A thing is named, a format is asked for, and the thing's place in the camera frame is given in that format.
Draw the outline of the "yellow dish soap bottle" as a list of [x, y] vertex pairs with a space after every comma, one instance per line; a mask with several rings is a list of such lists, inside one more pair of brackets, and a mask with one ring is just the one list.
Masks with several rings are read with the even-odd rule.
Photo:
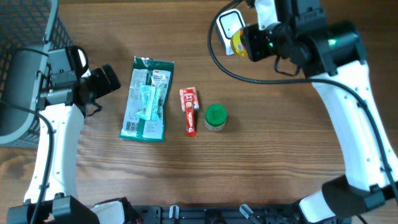
[[240, 30], [236, 31], [232, 38], [231, 38], [231, 48], [234, 52], [235, 55], [239, 56], [247, 56], [247, 50], [241, 40], [241, 37], [243, 36], [243, 28]]

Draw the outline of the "green white plastic package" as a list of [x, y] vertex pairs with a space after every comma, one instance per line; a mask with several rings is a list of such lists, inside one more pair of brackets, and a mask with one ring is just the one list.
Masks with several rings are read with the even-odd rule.
[[144, 142], [162, 142], [174, 63], [135, 57], [129, 84], [123, 126], [119, 137]]

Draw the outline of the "red white tissue pack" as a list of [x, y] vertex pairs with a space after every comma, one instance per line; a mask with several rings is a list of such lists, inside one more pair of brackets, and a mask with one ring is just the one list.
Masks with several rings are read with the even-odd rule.
[[187, 90], [192, 90], [193, 91], [193, 107], [194, 107], [195, 111], [198, 111], [200, 109], [200, 105], [199, 105], [199, 102], [198, 102], [198, 94], [197, 94], [197, 91], [196, 91], [195, 87], [182, 88], [182, 89], [179, 90], [182, 111], [185, 112], [183, 95], [184, 95], [184, 93]]

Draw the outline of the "green lid white jar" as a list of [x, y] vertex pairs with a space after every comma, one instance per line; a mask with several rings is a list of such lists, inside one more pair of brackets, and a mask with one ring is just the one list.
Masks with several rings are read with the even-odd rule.
[[221, 104], [212, 104], [205, 111], [205, 126], [210, 131], [221, 131], [227, 121], [228, 112]]

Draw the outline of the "red Nescafe coffee stick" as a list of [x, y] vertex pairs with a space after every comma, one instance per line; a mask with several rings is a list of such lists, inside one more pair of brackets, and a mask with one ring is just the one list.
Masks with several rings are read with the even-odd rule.
[[193, 91], [187, 90], [184, 95], [185, 118], [187, 123], [186, 135], [189, 137], [197, 136], [197, 129], [195, 126], [195, 110], [193, 107]]

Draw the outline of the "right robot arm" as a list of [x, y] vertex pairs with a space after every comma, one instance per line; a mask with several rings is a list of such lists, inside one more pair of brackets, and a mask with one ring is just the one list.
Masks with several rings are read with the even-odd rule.
[[369, 81], [367, 53], [350, 21], [329, 24], [319, 1], [249, 1], [257, 22], [234, 47], [257, 62], [289, 59], [320, 95], [335, 129], [345, 174], [298, 203], [303, 219], [350, 218], [397, 198], [397, 156]]

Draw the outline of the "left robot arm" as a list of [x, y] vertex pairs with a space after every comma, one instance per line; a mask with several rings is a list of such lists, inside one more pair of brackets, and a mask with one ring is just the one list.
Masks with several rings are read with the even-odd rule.
[[140, 223], [122, 197], [88, 208], [78, 200], [76, 157], [86, 107], [121, 86], [110, 65], [90, 70], [76, 45], [44, 52], [18, 48], [1, 97], [1, 144], [38, 144], [34, 173], [22, 205], [8, 223]]

